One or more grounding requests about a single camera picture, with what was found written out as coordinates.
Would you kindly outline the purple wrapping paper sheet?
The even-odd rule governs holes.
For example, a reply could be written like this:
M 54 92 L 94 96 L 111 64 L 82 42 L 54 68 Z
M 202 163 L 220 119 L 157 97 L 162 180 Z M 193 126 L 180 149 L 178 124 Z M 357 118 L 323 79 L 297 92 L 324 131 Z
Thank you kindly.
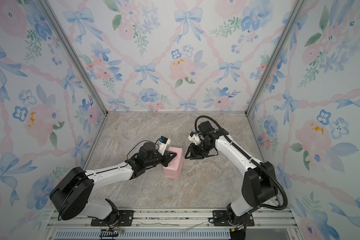
M 178 180 L 185 161 L 183 149 L 169 147 L 169 151 L 176 153 L 177 156 L 170 161 L 167 167 L 163 167 L 164 174 L 166 178 Z

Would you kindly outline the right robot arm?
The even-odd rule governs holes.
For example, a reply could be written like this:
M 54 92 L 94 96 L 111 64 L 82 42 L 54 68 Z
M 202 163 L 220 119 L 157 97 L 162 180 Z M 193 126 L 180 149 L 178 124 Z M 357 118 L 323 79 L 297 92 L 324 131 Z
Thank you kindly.
M 211 117 L 199 116 L 195 122 L 195 130 L 190 133 L 188 139 L 191 142 L 185 159 L 203 160 L 212 156 L 212 150 L 216 154 L 226 156 L 243 175 L 241 195 L 227 205 L 227 220 L 233 226 L 245 225 L 250 215 L 260 208 L 271 210 L 283 210 L 287 202 L 280 206 L 267 204 L 267 201 L 278 194 L 283 198 L 286 193 L 278 182 L 274 166 L 269 162 L 261 162 L 246 150 L 240 147 Z

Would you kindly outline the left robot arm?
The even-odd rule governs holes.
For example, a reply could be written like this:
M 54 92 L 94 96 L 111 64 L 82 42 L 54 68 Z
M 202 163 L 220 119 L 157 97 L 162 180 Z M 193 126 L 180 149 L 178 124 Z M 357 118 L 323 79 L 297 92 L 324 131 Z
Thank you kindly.
M 115 225 L 121 219 L 117 206 L 109 199 L 94 199 L 92 192 L 135 179 L 158 165 L 167 167 L 181 156 L 181 151 L 168 148 L 166 143 L 146 141 L 137 153 L 121 164 L 98 170 L 73 168 L 50 193 L 50 200 L 59 213 L 58 219 L 67 221 L 77 216 L 87 216 L 105 225 Z

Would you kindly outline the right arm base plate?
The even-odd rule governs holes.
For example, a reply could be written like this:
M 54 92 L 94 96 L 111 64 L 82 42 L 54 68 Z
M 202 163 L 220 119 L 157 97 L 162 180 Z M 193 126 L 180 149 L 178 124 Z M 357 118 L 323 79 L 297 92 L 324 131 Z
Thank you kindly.
M 240 227 L 244 226 L 244 224 L 247 224 L 248 227 L 253 227 L 255 225 L 252 214 L 246 213 L 236 216 L 228 210 L 214 210 L 212 214 L 213 216 L 209 219 L 209 222 L 215 227 Z

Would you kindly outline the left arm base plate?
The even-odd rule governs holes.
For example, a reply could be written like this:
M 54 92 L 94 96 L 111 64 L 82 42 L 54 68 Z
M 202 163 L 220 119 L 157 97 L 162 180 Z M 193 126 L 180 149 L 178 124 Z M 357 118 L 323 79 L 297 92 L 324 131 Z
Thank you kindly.
M 118 210 L 112 211 L 104 220 L 93 218 L 91 221 L 92 227 L 130 227 L 134 218 L 133 210 Z

